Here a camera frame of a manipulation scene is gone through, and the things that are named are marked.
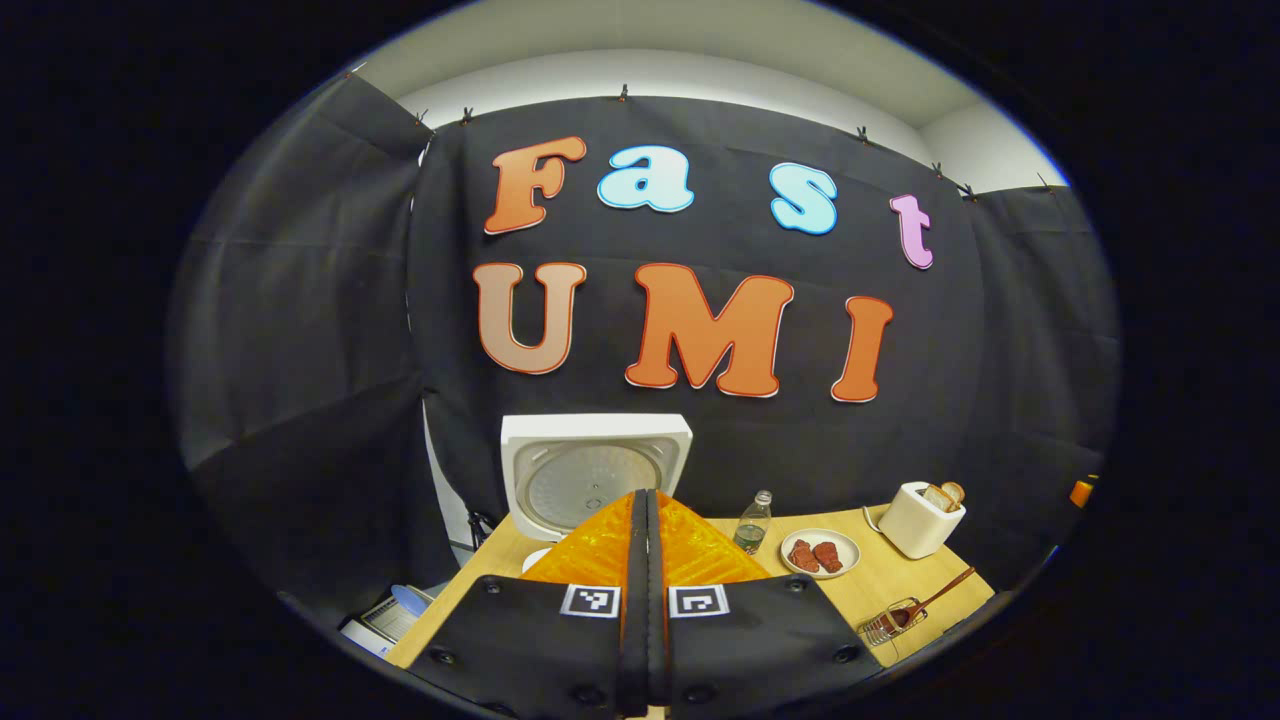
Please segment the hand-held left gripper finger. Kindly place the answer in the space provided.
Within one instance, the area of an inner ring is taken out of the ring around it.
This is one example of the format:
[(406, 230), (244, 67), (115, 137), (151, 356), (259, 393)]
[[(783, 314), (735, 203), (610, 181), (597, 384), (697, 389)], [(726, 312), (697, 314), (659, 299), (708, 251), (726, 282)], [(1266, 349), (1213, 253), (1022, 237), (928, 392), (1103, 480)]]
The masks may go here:
[(408, 671), (513, 719), (641, 717), (649, 694), (649, 493), (622, 502), (617, 582), (481, 575)]
[(768, 577), (657, 491), (648, 551), (648, 692), (672, 716), (817, 717), (883, 676), (815, 578)]

